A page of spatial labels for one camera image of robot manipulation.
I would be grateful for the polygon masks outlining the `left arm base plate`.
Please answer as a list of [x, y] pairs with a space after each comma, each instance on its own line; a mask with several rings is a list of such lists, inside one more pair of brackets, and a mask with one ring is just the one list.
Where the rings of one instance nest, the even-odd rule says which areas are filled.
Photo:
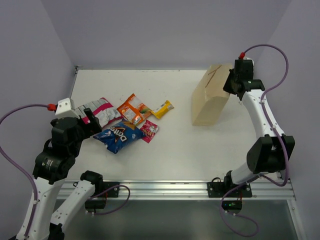
[[117, 209], [104, 210], [108, 204], [108, 198], [117, 198], [119, 196], [119, 182], [107, 181], [100, 185], [93, 195], [84, 203], [84, 207], [87, 213], [91, 215], [107, 215], [114, 213]]

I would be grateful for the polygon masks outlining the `blue Doritos bag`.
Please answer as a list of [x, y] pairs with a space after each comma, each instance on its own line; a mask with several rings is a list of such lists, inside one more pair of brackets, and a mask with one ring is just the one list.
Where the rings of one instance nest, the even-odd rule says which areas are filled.
[[124, 147], [142, 139], [144, 136], [144, 133], [138, 127], [123, 119], [97, 133], [93, 138], [102, 142], [108, 151], [117, 154]]

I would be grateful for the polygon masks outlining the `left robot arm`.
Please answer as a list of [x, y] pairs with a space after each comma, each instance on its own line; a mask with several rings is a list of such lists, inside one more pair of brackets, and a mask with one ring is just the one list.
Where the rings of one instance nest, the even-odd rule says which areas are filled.
[[24, 222], [15, 239], [62, 240], [71, 220], [88, 198], [103, 193], [103, 176], [87, 170], [69, 197], [57, 210], [54, 209], [68, 172], [80, 153], [83, 140], [102, 130], [89, 108], [84, 113], [89, 119], [88, 124], [78, 116], [51, 121], [51, 139], [36, 157], [32, 173], [35, 196], [30, 200]]

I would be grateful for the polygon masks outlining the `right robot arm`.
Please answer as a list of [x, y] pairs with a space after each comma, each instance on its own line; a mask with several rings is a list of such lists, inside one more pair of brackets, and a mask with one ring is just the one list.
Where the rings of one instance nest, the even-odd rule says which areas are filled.
[[286, 135], [278, 125], [267, 100], [267, 91], [260, 79], [254, 78], [254, 63], [239, 57], [223, 87], [236, 95], [249, 113], [256, 142], [246, 154], [246, 162], [230, 170], [223, 179], [223, 192], [235, 196], [241, 187], [267, 174], [283, 171], [285, 186], [289, 180], [289, 159], [295, 146], [293, 136]]

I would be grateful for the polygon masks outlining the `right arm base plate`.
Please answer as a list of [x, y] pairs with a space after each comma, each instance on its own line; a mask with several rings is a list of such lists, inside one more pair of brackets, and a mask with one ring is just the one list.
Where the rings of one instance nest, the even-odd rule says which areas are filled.
[[232, 214], [240, 213], [243, 207], [243, 199], [251, 198], [253, 196], [250, 184], [246, 183], [242, 186], [238, 186], [233, 184], [227, 177], [223, 180], [219, 177], [215, 177], [207, 182], [206, 186], [209, 198], [222, 199], [227, 192], [230, 192], [225, 196], [221, 206], [224, 211]]

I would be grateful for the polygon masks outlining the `pink white snack bag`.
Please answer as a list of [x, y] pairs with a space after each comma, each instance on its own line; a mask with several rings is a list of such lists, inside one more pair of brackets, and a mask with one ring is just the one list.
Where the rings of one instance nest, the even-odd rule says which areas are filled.
[[85, 109], [89, 108], [93, 115], [98, 118], [101, 128], [112, 124], [115, 121], [121, 120], [122, 116], [118, 110], [104, 97], [83, 104], [75, 109], [77, 115], [83, 120], [85, 124], [89, 124], [90, 120], [85, 114]]

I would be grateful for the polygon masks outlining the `beige paper bag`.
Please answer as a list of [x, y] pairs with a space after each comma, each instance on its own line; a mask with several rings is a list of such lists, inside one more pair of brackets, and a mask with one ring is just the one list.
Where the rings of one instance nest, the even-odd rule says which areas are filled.
[[223, 90], [231, 63], [211, 65], [191, 96], [191, 123], [194, 126], [213, 126], [218, 121], [230, 94]]

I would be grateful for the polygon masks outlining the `red candy packet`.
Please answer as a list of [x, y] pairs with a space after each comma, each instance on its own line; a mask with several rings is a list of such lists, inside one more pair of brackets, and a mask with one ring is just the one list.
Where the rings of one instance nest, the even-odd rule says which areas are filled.
[[149, 144], [158, 132], [159, 126], [149, 120], [146, 120], [140, 130], [143, 132], [142, 139]]

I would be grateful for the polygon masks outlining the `orange snack packet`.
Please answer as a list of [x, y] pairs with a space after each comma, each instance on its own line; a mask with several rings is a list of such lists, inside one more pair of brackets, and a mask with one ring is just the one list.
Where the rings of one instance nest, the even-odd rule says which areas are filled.
[[123, 118], [131, 124], [138, 126], [145, 121], [152, 111], [133, 93], [117, 108]]

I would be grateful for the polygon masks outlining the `yellow snack bar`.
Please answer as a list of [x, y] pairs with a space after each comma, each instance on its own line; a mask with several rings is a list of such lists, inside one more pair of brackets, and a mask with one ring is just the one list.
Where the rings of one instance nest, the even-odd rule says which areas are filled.
[[160, 107], [151, 111], [151, 113], [157, 118], [161, 119], [166, 113], [174, 109], [174, 106], [169, 100], [166, 100]]

